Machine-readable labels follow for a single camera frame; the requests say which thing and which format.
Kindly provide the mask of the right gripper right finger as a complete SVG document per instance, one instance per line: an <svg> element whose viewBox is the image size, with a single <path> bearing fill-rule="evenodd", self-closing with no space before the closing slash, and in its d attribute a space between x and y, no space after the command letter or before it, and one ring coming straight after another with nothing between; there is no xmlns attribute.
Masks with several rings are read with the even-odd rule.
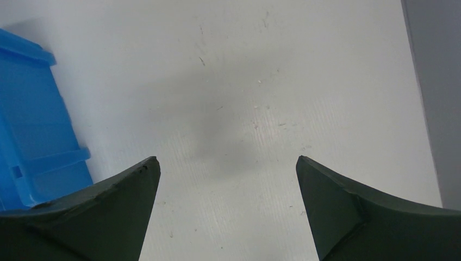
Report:
<svg viewBox="0 0 461 261"><path fill-rule="evenodd" d="M405 200L299 157L319 260L460 260L460 211Z"/></svg>

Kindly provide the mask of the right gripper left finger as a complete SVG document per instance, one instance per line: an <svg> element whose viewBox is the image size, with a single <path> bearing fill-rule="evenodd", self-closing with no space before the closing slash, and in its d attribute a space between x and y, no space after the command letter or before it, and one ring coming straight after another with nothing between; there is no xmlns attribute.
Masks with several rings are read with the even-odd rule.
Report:
<svg viewBox="0 0 461 261"><path fill-rule="evenodd" d="M148 157L27 210L1 213L1 260L138 260L160 180Z"/></svg>

